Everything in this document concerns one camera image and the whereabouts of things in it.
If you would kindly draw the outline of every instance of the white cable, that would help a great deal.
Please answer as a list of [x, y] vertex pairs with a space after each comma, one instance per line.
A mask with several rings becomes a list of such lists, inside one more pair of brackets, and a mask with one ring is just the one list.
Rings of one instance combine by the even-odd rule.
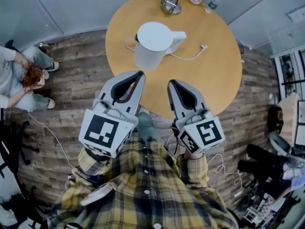
[[134, 51], [134, 52], [135, 52], [135, 49], [132, 49], [132, 48], [130, 48], [130, 47], [128, 47], [128, 46], [127, 46], [127, 42], [129, 42], [129, 41], [131, 41], [131, 40], [134, 40], [134, 38], [130, 38], [130, 39], [128, 39], [128, 40], [125, 42], [125, 47], [126, 47], [126, 48], [128, 48], [129, 50], [131, 50], [131, 51]]
[[[100, 102], [100, 103], [102, 103], [103, 101], [102, 101], [102, 99], [100, 99], [100, 98], [95, 98], [94, 100], [93, 100], [93, 104], [92, 104], [92, 109], [95, 107], [95, 105], [98, 103], [98, 102]], [[115, 112], [117, 112], [117, 113], [119, 113], [119, 120], [123, 120], [123, 121], [126, 121], [126, 117], [118, 110], [118, 109], [110, 109], [110, 108], [108, 108], [108, 107], [106, 107], [105, 106], [105, 108], [107, 109], [106, 110], [106, 112], [105, 112], [105, 114], [107, 114], [107, 113], [109, 113], [109, 111], [110, 110], [112, 110], [112, 111], [115, 111]]]
[[168, 137], [168, 139], [167, 139], [167, 141], [166, 141], [166, 144], [165, 145], [167, 145], [168, 144], [168, 141], [170, 140], [170, 138], [172, 137], [172, 135], [173, 135], [173, 133]]
[[208, 166], [210, 164], [210, 162], [216, 157], [216, 156], [220, 156], [221, 157], [221, 161], [222, 161], [222, 164], [219, 165], [216, 170], [215, 170], [215, 173], [219, 173], [223, 168], [224, 168], [224, 173], [226, 175], [231, 175], [231, 174], [238, 174], [239, 175], [239, 178], [236, 179], [234, 181], [234, 185], [237, 185], [238, 183], [240, 183], [240, 187], [243, 189], [243, 182], [242, 182], [242, 174], [239, 173], [239, 172], [231, 172], [231, 173], [227, 173], [226, 170], [225, 170], [225, 166], [224, 166], [224, 159], [223, 159], [223, 156], [221, 154], [216, 154], [209, 162], [208, 162]]
[[[128, 48], [128, 49], [131, 50], [131, 51], [135, 51], [133, 48], [127, 46], [127, 43], [128, 43], [129, 41], [131, 41], [131, 40], [134, 40], [134, 38], [128, 39], [128, 40], [125, 42], [125, 47]], [[204, 50], [206, 50], [206, 49], [208, 48], [207, 45], [205, 45], [205, 46], [201, 45], [201, 47], [202, 47], [201, 51], [200, 51], [195, 57], [193, 57], [193, 58], [191, 58], [191, 59], [180, 58], [179, 56], [176, 56], [176, 55], [174, 55], [174, 54], [172, 54], [172, 53], [170, 53], [170, 55], [171, 55], [171, 56], [174, 56], [174, 57], [177, 58], [177, 59], [181, 59], [181, 60], [184, 60], [184, 61], [191, 61], [191, 60], [194, 60], [195, 58], [197, 58]]]
[[170, 53], [170, 55], [174, 56], [177, 59], [181, 59], [181, 60], [184, 60], [184, 61], [191, 61], [191, 60], [194, 60], [195, 58], [197, 58], [204, 50], [206, 50], [208, 48], [207, 45], [205, 45], [205, 46], [201, 45], [201, 47], [202, 47], [201, 51], [195, 57], [193, 57], [191, 59], [183, 59], [183, 58], [180, 58], [180, 57], [178, 57], [178, 56], [176, 56], [176, 55], [174, 55], [172, 53]]
[[61, 146], [61, 149], [62, 149], [63, 153], [65, 154], [66, 159], [67, 159], [69, 165], [70, 165], [72, 168], [75, 168], [73, 165], [71, 165], [71, 163], [70, 163], [70, 161], [69, 161], [69, 159], [68, 159], [68, 156], [67, 156], [65, 150], [63, 149], [61, 143], [59, 142], [57, 136], [56, 136], [56, 135], [55, 135], [55, 134], [54, 134], [54, 133], [53, 133], [44, 123], [41, 123], [41, 122], [39, 122], [38, 120], [36, 120], [30, 113], [29, 113], [29, 115], [30, 115], [30, 117], [32, 117], [37, 123], [42, 124], [44, 127], [46, 127], [46, 128], [54, 135], [54, 137], [56, 138], [58, 144]]

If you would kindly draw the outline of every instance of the shirt button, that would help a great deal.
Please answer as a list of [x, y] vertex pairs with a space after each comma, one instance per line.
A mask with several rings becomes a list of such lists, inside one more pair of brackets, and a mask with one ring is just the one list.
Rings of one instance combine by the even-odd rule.
[[162, 226], [161, 226], [161, 224], [159, 224], [159, 223], [155, 223], [155, 224], [153, 225], [153, 228], [154, 228], [154, 229], [161, 229]]

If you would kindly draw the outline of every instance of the person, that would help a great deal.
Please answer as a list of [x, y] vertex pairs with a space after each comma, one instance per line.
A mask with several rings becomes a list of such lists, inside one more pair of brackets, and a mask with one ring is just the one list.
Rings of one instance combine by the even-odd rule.
[[254, 174], [259, 181], [258, 189], [271, 195], [274, 202], [305, 185], [305, 168], [290, 168], [287, 157], [274, 155], [253, 144], [247, 146], [246, 152], [256, 161], [240, 160], [238, 170]]
[[19, 53], [0, 46], [0, 108], [16, 107], [31, 112], [55, 106], [52, 99], [33, 93], [33, 90], [40, 89], [43, 85], [26, 88], [22, 86], [22, 78], [26, 73], [22, 66], [30, 62], [48, 72], [59, 68], [58, 62], [54, 62], [37, 47], [29, 47]]
[[[139, 137], [132, 136], [116, 158], [81, 150], [74, 177], [49, 214], [50, 229], [238, 228], [219, 194], [207, 185], [205, 156], [186, 152], [176, 158], [148, 113], [141, 108]], [[81, 206], [98, 194], [101, 199]]]

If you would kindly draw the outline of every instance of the white sneaker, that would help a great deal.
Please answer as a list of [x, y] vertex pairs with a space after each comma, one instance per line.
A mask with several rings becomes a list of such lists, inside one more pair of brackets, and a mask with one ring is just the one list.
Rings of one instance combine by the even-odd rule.
[[141, 112], [147, 113], [149, 115], [149, 110], [147, 110], [143, 107], [141, 107], [140, 110], [139, 110], [139, 113], [141, 113]]
[[54, 61], [53, 66], [46, 69], [47, 72], [53, 72], [59, 69], [59, 63]]
[[50, 76], [50, 75], [49, 75], [49, 72], [48, 72], [47, 70], [43, 70], [42, 73], [43, 73], [43, 76], [44, 76], [43, 78], [44, 78], [45, 80], [48, 80], [48, 78], [49, 78], [49, 76]]
[[45, 106], [46, 109], [52, 109], [55, 107], [55, 101], [49, 97], [46, 97], [49, 100], [49, 103]]

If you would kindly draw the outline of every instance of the metal base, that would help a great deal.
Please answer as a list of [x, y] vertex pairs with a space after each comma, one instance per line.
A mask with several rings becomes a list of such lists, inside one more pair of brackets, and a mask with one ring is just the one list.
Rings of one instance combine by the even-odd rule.
[[168, 15], [177, 15], [181, 13], [182, 8], [179, 4], [177, 4], [176, 7], [172, 9], [172, 6], [170, 6], [166, 1], [167, 0], [161, 0], [160, 7], [163, 13]]

